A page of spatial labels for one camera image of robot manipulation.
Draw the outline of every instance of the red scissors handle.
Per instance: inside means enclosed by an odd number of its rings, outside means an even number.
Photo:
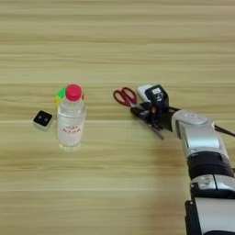
[[[114,91],[114,98],[116,99],[117,102],[119,102],[122,106],[130,106],[130,103],[128,99],[123,95],[121,91]]]
[[[132,106],[132,104],[137,104],[135,92],[128,87],[123,87],[120,91],[114,91],[113,96],[122,106]]]
[[[121,92],[126,95],[126,97],[130,100],[132,104],[135,104],[135,105],[137,104],[137,96],[133,90],[131,90],[128,87],[123,87],[121,89]]]

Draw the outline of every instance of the green object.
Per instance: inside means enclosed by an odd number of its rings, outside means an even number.
[[[64,98],[65,97],[65,91],[66,91],[66,87],[62,88],[58,93],[57,96],[60,98]]]

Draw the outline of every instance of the bottle label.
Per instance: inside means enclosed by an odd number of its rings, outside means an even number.
[[[58,138],[62,144],[76,145],[81,141],[84,125],[58,125]]]

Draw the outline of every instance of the bottle cap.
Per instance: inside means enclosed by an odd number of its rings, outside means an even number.
[[[70,84],[66,89],[66,97],[70,101],[77,101],[82,97],[82,87],[77,84]]]

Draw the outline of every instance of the plastic bottle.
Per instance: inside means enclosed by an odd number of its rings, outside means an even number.
[[[81,86],[71,84],[58,107],[57,135],[64,147],[76,147],[82,138],[86,110]]]

